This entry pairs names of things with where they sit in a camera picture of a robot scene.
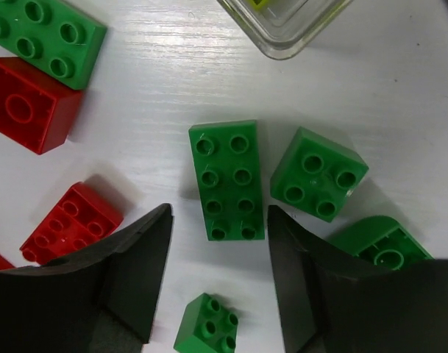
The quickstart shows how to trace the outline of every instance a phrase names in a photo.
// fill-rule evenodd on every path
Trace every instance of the white wooden surface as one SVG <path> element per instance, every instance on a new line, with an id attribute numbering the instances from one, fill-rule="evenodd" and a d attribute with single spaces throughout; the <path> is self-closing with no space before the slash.
<path id="1" fill-rule="evenodd" d="M 237 353 L 283 352 L 268 244 L 206 241 L 188 146 L 192 124 L 248 118 L 260 120 L 265 190 L 298 125 L 354 146 L 371 167 L 332 224 L 288 208 L 297 221 L 326 235 L 392 215 L 448 257 L 441 0 L 356 0 L 286 62 L 265 58 L 215 1 L 72 2 L 110 31 L 65 145 L 39 157 L 0 135 L 0 253 L 16 265 L 26 264 L 19 246 L 76 181 L 113 199 L 124 225 L 171 202 L 174 235 L 146 352 L 174 351 L 185 305 L 204 291 L 241 314 Z"/>

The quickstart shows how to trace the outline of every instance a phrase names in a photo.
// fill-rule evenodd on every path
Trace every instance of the rectangular green brick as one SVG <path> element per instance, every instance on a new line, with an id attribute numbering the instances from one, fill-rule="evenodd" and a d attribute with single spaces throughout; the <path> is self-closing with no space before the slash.
<path id="1" fill-rule="evenodd" d="M 185 309 L 174 349 L 179 353 L 233 353 L 237 316 L 204 293 Z"/>
<path id="2" fill-rule="evenodd" d="M 391 270 L 432 259 L 398 221 L 386 215 L 364 218 L 333 235 L 330 243 L 354 257 Z"/>
<path id="3" fill-rule="evenodd" d="M 74 90 L 88 86 L 106 31 L 58 0 L 0 0 L 0 46 Z"/>
<path id="4" fill-rule="evenodd" d="M 271 196 L 331 222 L 368 169 L 353 150 L 300 127 L 271 177 Z"/>
<path id="5" fill-rule="evenodd" d="M 189 130 L 209 240 L 264 239 L 256 121 Z"/>

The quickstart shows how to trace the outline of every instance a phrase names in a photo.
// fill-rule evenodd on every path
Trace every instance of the white table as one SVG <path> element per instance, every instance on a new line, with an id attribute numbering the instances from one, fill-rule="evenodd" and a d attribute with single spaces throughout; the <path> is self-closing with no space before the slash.
<path id="1" fill-rule="evenodd" d="M 115 199 L 123 225 L 170 202 L 174 235 L 145 352 L 174 352 L 183 310 L 202 292 L 239 312 L 237 353 L 283 352 L 268 243 L 206 240 L 188 145 L 192 124 L 248 118 L 259 119 L 266 142 L 266 194 L 295 126 L 354 146 L 371 167 L 332 224 L 288 207 L 308 229 L 325 236 L 392 215 L 433 256 L 448 257 L 441 0 L 357 0 L 285 62 L 264 57 L 216 1 L 72 2 L 110 31 L 65 145 L 39 157 L 0 134 L 0 253 L 14 264 L 27 264 L 19 246 L 76 181 Z"/>

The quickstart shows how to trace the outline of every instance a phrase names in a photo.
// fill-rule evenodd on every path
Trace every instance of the clear plastic container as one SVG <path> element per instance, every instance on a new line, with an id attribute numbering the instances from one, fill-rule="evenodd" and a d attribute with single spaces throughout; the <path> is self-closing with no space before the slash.
<path id="1" fill-rule="evenodd" d="M 306 46 L 352 0 L 218 0 L 268 57 L 284 60 Z"/>

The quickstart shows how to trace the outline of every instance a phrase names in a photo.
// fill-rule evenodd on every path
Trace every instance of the curved green brick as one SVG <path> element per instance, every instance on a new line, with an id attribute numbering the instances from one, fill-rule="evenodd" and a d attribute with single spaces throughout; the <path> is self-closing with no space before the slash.
<path id="1" fill-rule="evenodd" d="M 74 90 L 87 87 L 106 31 L 58 0 L 0 0 L 0 46 Z"/>
<path id="2" fill-rule="evenodd" d="M 333 235 L 330 243 L 354 257 L 391 270 L 432 259 L 398 221 L 386 215 L 364 218 Z"/>
<path id="3" fill-rule="evenodd" d="M 264 239 L 256 121 L 189 130 L 209 240 Z"/>
<path id="4" fill-rule="evenodd" d="M 179 353 L 233 353 L 238 318 L 204 293 L 186 306 L 174 349 Z"/>
<path id="5" fill-rule="evenodd" d="M 271 196 L 331 222 L 368 169 L 353 150 L 301 127 L 271 177 Z"/>

